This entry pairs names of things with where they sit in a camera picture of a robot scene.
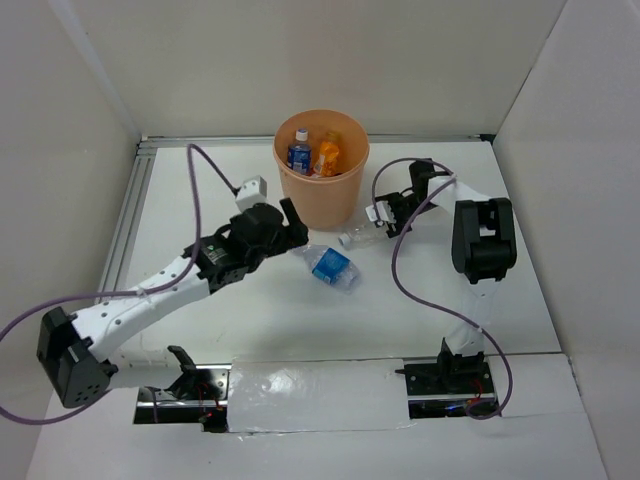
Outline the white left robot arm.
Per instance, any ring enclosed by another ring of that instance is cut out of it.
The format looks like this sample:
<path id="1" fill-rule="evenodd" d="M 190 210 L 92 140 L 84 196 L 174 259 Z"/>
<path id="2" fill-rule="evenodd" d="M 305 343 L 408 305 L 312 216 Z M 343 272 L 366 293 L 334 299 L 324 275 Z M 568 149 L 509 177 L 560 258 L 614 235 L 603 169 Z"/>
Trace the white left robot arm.
<path id="1" fill-rule="evenodd" d="M 62 405 L 84 407 L 106 392 L 118 371 L 109 358 L 130 338 L 307 241 L 308 229 L 290 199 L 278 207 L 258 203 L 124 296 L 74 313 L 61 307 L 45 313 L 36 356 Z"/>

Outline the white cap clear bottle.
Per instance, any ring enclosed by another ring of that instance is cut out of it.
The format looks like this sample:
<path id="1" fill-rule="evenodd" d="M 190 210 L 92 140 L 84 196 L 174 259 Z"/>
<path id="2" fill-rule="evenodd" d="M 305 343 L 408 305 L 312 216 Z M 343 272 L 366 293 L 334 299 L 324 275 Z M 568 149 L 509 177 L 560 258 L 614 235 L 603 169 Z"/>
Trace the white cap clear bottle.
<path id="1" fill-rule="evenodd" d="M 388 239 L 386 229 L 374 223 L 366 223 L 345 230 L 338 236 L 339 244 L 345 250 L 364 248 Z"/>

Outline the dark blue label bottle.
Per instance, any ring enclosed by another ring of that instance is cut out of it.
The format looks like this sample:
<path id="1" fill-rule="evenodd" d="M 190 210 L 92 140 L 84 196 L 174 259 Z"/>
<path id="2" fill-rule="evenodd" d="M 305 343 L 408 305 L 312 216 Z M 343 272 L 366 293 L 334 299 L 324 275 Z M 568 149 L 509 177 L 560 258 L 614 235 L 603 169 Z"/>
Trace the dark blue label bottle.
<path id="1" fill-rule="evenodd" d="M 309 144 L 308 130 L 301 128 L 295 132 L 294 139 L 287 149 L 287 166 L 301 175 L 310 173 L 312 148 Z"/>

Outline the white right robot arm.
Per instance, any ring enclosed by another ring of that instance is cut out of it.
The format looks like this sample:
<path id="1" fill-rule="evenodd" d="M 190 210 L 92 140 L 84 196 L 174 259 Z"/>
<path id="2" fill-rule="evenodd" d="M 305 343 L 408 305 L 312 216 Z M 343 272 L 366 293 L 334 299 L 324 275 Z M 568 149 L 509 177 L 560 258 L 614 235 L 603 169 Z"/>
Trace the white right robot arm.
<path id="1" fill-rule="evenodd" d="M 451 215 L 451 260 L 466 279 L 463 310 L 422 300 L 405 287 L 409 298 L 454 316 L 459 323 L 447 334 L 438 356 L 436 379 L 448 392 L 460 391 L 471 379 L 471 369 L 483 361 L 493 298 L 500 282 L 517 260 L 512 203 L 504 197 L 482 194 L 457 179 L 448 167 L 429 158 L 401 158 L 390 165 L 407 163 L 409 194 L 374 194 L 367 215 L 376 227 L 384 227 L 396 240 L 392 253 L 392 278 L 399 280 L 397 257 L 404 237 L 421 214 L 441 208 Z"/>

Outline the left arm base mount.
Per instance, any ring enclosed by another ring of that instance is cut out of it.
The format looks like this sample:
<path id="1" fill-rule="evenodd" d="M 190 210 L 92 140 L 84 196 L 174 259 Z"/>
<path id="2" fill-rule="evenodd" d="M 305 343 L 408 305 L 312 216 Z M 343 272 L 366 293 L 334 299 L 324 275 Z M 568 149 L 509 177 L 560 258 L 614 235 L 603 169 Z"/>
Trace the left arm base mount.
<path id="1" fill-rule="evenodd" d="M 180 346 L 168 351 L 180 375 L 166 388 L 139 388 L 133 423 L 199 424 L 203 432 L 226 433 L 231 365 L 196 364 Z"/>

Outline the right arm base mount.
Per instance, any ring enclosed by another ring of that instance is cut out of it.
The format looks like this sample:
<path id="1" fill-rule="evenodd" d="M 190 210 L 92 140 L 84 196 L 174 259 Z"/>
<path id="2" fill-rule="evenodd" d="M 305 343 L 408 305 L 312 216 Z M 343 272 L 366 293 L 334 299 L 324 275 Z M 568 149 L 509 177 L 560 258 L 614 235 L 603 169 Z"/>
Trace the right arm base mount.
<path id="1" fill-rule="evenodd" d="M 435 360 L 405 361 L 395 374 L 404 378 L 410 419 L 486 417 L 498 409 L 483 353 L 462 356 L 442 349 Z"/>

